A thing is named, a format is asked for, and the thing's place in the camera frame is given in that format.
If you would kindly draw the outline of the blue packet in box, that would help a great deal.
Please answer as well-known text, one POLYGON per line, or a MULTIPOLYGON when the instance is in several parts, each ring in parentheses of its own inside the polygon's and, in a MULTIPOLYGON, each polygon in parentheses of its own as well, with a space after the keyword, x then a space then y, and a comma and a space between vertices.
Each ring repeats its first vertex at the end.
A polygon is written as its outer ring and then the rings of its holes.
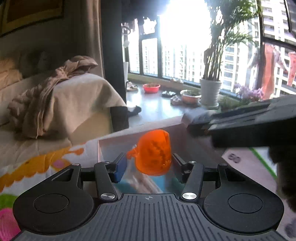
POLYGON ((172 174, 148 176, 142 173, 125 174, 121 181, 114 185, 118 193, 173 193, 179 195, 184 188, 172 174))

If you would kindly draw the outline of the framed wall picture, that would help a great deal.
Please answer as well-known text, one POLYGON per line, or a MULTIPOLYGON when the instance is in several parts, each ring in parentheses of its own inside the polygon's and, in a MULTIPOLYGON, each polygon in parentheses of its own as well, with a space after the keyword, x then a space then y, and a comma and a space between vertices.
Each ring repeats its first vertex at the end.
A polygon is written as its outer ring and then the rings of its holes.
POLYGON ((51 19, 62 18, 64 1, 1 1, 1 36, 51 19))

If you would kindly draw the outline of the pink toy net scoop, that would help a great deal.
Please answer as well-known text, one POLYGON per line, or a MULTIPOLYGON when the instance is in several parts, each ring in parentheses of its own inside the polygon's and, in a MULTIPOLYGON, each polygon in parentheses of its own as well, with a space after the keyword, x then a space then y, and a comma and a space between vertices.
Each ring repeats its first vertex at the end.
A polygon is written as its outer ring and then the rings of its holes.
POLYGON ((0 238, 2 241, 11 240, 20 233, 20 228, 13 215, 11 208, 1 210, 0 238))

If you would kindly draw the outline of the white potted palm plant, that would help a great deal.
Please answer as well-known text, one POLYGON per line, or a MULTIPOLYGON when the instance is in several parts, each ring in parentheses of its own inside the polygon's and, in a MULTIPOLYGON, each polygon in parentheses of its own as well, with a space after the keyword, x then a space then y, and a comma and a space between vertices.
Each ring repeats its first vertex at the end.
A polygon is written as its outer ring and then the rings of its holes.
POLYGON ((223 53, 234 44, 252 42, 239 25, 257 17, 260 9, 254 1, 206 1, 210 13, 211 44, 204 52, 204 75, 200 80, 202 106, 217 108, 221 88, 220 72, 223 53))

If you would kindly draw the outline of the brown crumpled blanket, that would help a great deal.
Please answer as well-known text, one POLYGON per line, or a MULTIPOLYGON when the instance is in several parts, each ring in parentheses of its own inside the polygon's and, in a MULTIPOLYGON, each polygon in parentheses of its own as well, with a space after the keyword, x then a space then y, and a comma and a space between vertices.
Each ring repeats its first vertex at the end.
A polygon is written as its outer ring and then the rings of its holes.
POLYGON ((89 72, 97 67, 97 62, 88 56, 75 56, 37 86, 17 95, 8 104, 10 121, 16 132, 28 138, 45 134, 44 116, 52 98, 54 87, 70 78, 89 72))

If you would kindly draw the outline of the orange toy cup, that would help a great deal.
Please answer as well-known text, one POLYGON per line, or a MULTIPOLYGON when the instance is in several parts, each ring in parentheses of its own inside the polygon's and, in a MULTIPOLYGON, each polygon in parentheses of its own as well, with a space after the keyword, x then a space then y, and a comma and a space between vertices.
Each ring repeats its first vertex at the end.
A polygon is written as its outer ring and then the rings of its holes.
POLYGON ((170 135, 165 130, 153 130, 140 137, 137 146, 126 153, 134 158, 135 166, 143 174, 161 176, 171 166, 170 135))

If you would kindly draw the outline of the pink cardboard storage box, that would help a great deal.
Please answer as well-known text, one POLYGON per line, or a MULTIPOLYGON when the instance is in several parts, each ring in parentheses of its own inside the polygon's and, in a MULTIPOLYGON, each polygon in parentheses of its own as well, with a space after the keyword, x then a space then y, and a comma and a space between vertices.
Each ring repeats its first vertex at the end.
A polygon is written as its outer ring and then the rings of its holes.
POLYGON ((185 170, 173 163, 177 154, 184 162, 196 161, 206 168, 225 163, 221 152, 208 138, 191 137, 180 118, 146 123, 100 139, 99 147, 106 161, 120 153, 127 156, 127 168, 115 185, 123 193, 175 193, 179 195, 185 170))

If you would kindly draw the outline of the beige bed sheet cover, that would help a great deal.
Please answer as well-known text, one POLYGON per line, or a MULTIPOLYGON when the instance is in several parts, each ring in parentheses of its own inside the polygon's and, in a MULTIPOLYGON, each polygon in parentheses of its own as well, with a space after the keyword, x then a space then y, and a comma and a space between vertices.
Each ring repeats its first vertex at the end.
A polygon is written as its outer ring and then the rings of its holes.
POLYGON ((126 104, 118 92, 102 77, 85 73, 54 87, 46 104, 43 136, 28 138, 16 132, 8 122, 7 106, 42 78, 36 75, 1 90, 2 167, 128 128, 126 104))

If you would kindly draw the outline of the red plastic basin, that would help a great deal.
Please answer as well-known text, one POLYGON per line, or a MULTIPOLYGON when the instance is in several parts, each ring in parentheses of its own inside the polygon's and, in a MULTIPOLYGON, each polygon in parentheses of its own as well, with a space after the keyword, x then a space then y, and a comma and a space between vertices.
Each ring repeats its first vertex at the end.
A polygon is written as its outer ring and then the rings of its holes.
POLYGON ((145 93, 153 94, 153 93, 157 93, 161 86, 159 84, 149 83, 149 84, 144 84, 142 87, 145 93))

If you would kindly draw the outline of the printed ruler play mat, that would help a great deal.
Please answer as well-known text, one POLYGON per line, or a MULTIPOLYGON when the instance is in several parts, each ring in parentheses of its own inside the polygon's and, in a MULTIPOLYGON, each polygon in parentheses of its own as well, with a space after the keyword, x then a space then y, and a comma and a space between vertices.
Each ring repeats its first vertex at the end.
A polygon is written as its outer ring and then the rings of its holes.
POLYGON ((275 177, 251 157, 246 170, 204 167, 199 200, 173 193, 123 193, 100 202, 98 140, 1 168, 1 210, 20 233, 11 240, 289 240, 295 216, 275 177))

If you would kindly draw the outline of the small brown flower pot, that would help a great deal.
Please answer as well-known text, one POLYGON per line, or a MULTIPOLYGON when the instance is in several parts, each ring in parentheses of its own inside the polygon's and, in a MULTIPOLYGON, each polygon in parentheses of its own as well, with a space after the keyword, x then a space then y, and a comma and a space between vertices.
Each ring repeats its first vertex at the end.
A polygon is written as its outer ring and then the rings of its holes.
POLYGON ((201 98, 201 95, 192 90, 181 90, 180 95, 182 102, 185 104, 197 104, 201 98))

